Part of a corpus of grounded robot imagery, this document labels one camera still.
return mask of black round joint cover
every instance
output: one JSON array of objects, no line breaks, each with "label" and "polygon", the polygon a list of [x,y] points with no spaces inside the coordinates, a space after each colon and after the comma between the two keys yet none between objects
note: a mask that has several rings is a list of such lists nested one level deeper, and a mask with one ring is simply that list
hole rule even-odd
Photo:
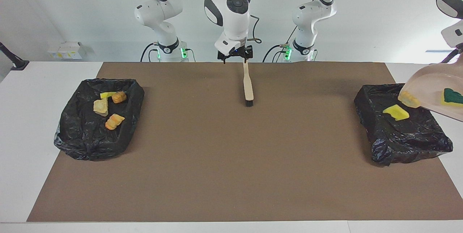
[{"label": "black round joint cover", "polygon": [[245,14],[249,9],[248,0],[227,0],[228,8],[235,13]]}]

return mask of black trash bag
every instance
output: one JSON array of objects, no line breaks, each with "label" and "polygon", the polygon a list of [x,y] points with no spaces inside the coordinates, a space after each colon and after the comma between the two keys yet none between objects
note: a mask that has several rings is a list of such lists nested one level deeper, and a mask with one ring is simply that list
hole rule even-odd
[{"label": "black trash bag", "polygon": [[[403,86],[365,85],[354,100],[371,143],[371,159],[380,165],[417,162],[453,151],[452,141],[429,110],[407,107],[397,99]],[[407,111],[410,118],[395,121],[382,113],[393,105]]]},{"label": "black trash bag", "polygon": [[[100,93],[118,91],[125,92],[127,100],[114,104],[109,98],[108,116],[93,111]],[[144,90],[134,79],[82,81],[61,114],[55,146],[76,160],[98,161],[123,153],[137,127],[143,98]],[[105,123],[114,113],[126,119],[111,131]]]}]

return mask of green indicator light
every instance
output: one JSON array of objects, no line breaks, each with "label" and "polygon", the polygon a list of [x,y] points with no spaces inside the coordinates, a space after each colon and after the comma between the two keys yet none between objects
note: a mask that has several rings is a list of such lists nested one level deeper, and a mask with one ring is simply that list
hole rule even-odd
[{"label": "green indicator light", "polygon": [[182,57],[187,58],[187,56],[188,56],[187,52],[183,48],[181,48],[180,50],[182,51]]},{"label": "green indicator light", "polygon": [[286,47],[285,60],[289,60],[291,58],[291,53],[293,53],[293,49]]}]

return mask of dustpan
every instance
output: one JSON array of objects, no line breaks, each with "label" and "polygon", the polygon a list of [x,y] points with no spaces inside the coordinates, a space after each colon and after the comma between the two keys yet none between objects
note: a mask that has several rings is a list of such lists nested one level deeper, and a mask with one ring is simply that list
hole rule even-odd
[{"label": "dustpan", "polygon": [[434,64],[418,70],[400,91],[420,101],[421,107],[463,122],[463,107],[441,104],[442,91],[451,88],[463,94],[463,54],[456,63]]}]

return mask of brown table mat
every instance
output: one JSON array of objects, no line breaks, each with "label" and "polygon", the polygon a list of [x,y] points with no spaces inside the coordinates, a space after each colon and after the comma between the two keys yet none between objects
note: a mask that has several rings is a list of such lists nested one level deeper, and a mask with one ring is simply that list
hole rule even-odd
[{"label": "brown table mat", "polygon": [[461,220],[438,158],[377,167],[354,98],[383,63],[104,63],[145,89],[127,151],[60,153],[28,221]]}]

